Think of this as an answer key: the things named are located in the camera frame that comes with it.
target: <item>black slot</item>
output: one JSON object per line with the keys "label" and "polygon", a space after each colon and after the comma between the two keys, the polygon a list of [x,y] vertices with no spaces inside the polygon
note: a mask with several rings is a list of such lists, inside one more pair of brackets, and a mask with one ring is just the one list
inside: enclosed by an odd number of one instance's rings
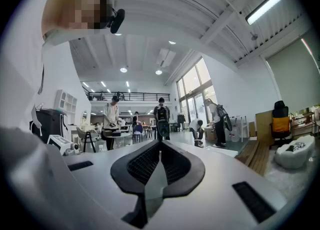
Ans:
{"label": "black slot", "polygon": [[68,168],[71,172],[76,171],[76,170],[80,170],[86,167],[89,167],[91,165],[94,165],[91,161],[83,161],[83,162],[79,162],[79,163],[75,163],[75,164],[71,164],[68,165]]}
{"label": "black slot", "polygon": [[247,182],[236,183],[232,187],[259,224],[276,213]]}

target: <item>black railing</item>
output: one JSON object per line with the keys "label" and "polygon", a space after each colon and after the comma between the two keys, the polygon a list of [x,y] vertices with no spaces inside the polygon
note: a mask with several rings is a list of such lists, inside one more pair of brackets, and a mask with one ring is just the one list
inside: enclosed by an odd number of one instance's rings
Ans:
{"label": "black railing", "polygon": [[165,101],[170,101],[170,94],[167,93],[143,93],[143,92],[88,92],[85,89],[85,94],[90,101],[111,101],[113,96],[118,96],[120,101],[159,101],[164,98]]}

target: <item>white bean bag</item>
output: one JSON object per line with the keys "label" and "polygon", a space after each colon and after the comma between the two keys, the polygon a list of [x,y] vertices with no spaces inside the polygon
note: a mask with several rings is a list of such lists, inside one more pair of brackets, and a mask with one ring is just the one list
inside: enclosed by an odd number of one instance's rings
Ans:
{"label": "white bean bag", "polygon": [[[293,152],[286,151],[289,146],[294,145],[296,142],[305,143],[305,146]],[[284,144],[279,147],[275,153],[275,161],[286,169],[298,169],[311,156],[314,146],[314,136],[301,136],[297,140],[293,140],[289,144]]]}

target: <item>white cabinet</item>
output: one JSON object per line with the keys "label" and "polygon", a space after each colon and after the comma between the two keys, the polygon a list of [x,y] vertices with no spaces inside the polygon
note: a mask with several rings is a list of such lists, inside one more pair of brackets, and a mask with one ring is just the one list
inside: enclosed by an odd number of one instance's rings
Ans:
{"label": "white cabinet", "polygon": [[76,116],[76,107],[77,107],[77,98],[71,94],[65,92],[62,89],[59,89],[56,92],[54,109],[65,112],[68,116],[68,124],[75,123]]}

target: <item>white device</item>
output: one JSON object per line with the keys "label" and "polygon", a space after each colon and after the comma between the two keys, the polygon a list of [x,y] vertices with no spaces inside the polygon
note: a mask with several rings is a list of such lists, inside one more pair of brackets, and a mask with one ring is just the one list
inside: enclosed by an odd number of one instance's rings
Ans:
{"label": "white device", "polygon": [[47,144],[56,146],[63,156],[67,149],[71,149],[73,143],[60,135],[49,135]]}

